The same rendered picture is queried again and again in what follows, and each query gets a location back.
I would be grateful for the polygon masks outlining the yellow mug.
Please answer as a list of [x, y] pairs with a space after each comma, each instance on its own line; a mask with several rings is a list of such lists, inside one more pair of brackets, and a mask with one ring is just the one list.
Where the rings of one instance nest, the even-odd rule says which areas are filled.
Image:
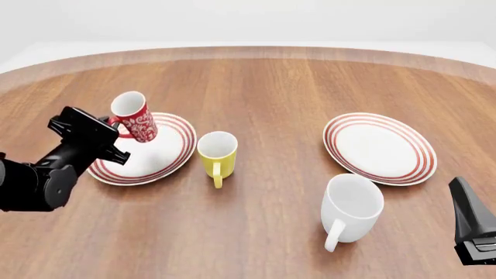
[[237, 148], [237, 138], [228, 132], [210, 132], [199, 139], [197, 151], [215, 188], [222, 188], [223, 179], [233, 173]]

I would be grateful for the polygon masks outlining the white plate with red rings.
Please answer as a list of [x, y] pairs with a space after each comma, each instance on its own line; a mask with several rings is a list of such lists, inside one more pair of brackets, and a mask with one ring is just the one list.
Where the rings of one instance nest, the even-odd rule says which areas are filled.
[[374, 113], [338, 115], [325, 125], [322, 141], [341, 167], [384, 185], [423, 183], [438, 164], [424, 136], [403, 122]]
[[151, 183], [172, 174], [185, 164], [197, 145], [195, 128], [178, 115], [152, 113], [158, 128], [157, 137], [148, 143], [119, 138], [115, 146], [130, 153], [123, 165], [96, 160], [87, 172], [110, 185], [131, 186]]

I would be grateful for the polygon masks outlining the red patterned mug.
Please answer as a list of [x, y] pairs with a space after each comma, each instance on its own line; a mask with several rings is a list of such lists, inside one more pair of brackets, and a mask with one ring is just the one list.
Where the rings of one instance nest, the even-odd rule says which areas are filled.
[[113, 117], [109, 125], [119, 123], [125, 126], [128, 133], [119, 134], [126, 139], [135, 139], [140, 143], [153, 141], [158, 128], [148, 108], [146, 97], [138, 91], [128, 91], [116, 97], [110, 106]]

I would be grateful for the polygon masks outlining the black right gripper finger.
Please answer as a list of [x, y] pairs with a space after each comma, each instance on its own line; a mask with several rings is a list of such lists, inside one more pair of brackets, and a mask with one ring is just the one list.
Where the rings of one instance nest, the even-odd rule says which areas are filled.
[[496, 237], [496, 215], [461, 176], [449, 183], [455, 213], [455, 241]]

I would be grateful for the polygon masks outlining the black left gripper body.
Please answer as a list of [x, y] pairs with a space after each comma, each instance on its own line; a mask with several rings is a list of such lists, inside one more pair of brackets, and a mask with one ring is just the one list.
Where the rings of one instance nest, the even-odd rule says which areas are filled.
[[50, 119], [48, 128], [61, 137], [48, 155], [50, 166], [89, 166], [95, 160], [126, 164], [130, 153], [115, 146], [119, 132], [99, 132], [98, 118], [80, 108], [65, 106]]

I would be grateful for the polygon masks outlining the white mug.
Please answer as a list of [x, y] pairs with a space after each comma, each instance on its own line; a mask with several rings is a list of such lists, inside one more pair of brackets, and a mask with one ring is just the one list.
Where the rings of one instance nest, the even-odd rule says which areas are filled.
[[337, 243], [362, 239], [384, 208], [384, 196], [372, 181], [357, 174], [339, 174], [326, 186], [321, 222], [327, 237], [324, 247], [333, 252]]

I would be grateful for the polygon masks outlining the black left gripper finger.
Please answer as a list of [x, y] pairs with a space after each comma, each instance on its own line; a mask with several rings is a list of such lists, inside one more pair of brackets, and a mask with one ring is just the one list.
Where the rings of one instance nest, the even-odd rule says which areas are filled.
[[112, 125], [109, 123], [110, 121], [110, 117], [109, 116], [105, 116], [105, 117], [101, 117], [101, 118], [98, 118], [98, 131], [99, 132], [118, 132], [117, 128], [115, 125]]

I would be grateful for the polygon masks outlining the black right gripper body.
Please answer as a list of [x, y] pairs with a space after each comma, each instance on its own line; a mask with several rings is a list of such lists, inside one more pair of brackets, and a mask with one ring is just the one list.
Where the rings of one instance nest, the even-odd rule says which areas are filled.
[[496, 236], [457, 243], [455, 251], [464, 266], [496, 265]]

